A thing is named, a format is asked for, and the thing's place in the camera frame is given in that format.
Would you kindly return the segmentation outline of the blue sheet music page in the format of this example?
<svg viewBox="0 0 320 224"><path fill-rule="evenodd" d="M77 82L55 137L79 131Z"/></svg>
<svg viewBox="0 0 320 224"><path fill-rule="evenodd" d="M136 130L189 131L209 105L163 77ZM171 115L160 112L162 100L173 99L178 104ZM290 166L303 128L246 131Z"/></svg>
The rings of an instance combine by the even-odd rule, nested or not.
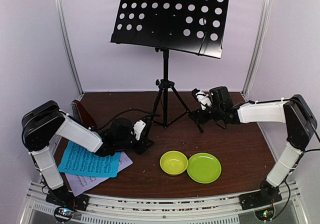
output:
<svg viewBox="0 0 320 224"><path fill-rule="evenodd" d="M118 173L120 156L121 154L117 152L113 156L100 157L69 141L58 171L84 177L114 178Z"/></svg>

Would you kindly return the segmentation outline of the black perforated music stand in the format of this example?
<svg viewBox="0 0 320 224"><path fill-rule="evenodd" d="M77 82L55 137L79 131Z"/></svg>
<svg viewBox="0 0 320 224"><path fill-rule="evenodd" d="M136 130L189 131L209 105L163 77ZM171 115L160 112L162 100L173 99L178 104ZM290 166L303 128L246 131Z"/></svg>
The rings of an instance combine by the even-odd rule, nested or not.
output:
<svg viewBox="0 0 320 224"><path fill-rule="evenodd" d="M219 59L222 56L229 0L120 0L111 42L154 48L163 54L163 78L153 106L163 105L167 128L169 52Z"/></svg>

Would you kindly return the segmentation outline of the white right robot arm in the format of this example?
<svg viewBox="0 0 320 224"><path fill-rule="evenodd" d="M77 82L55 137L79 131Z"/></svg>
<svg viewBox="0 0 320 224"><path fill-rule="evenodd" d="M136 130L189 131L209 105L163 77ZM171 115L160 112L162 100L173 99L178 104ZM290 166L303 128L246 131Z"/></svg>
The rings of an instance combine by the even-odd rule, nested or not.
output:
<svg viewBox="0 0 320 224"><path fill-rule="evenodd" d="M268 204L275 196L277 188L296 168L307 151L313 135L316 133L317 120L305 99L300 94L290 98L252 101L234 104L229 90L225 86L212 88L208 93L197 88L191 95L200 107L188 116L203 131L202 125L209 121L227 125L240 124L282 124L286 130L285 147L264 182L266 186L256 194L259 204Z"/></svg>

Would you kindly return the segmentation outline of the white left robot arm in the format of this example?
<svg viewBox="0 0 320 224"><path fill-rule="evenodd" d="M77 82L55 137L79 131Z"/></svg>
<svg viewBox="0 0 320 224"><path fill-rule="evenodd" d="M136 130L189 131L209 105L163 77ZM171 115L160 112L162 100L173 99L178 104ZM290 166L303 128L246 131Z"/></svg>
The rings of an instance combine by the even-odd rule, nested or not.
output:
<svg viewBox="0 0 320 224"><path fill-rule="evenodd" d="M64 181L50 152L52 137L65 138L99 157L126 150L141 155L154 144L147 133L155 114L149 111L145 114L132 123L119 113L102 127L94 127L76 120L62 111L57 102L49 100L22 117L21 140L46 184L53 190L53 199L61 206L67 206L72 202L72 195L63 188Z"/></svg>

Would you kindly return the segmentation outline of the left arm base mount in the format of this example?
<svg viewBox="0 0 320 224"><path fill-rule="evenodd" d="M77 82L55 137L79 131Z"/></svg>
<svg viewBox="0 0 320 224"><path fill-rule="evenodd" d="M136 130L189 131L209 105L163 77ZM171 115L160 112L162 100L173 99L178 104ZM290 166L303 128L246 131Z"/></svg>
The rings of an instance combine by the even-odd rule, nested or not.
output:
<svg viewBox="0 0 320 224"><path fill-rule="evenodd" d="M86 211L90 197L85 194L71 198L70 201L58 200L52 193L48 193L45 199L48 203L55 204L57 207L53 211L53 217L58 223L69 222L79 211Z"/></svg>

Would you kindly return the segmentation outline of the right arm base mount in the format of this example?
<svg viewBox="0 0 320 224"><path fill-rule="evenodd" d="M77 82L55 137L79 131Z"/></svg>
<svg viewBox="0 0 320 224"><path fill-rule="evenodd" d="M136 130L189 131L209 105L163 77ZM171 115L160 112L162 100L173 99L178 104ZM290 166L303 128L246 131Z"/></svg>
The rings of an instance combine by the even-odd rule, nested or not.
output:
<svg viewBox="0 0 320 224"><path fill-rule="evenodd" d="M282 200L281 194L262 196L261 191L241 194L239 202L243 211L254 209L259 221L268 222L276 215L275 203Z"/></svg>

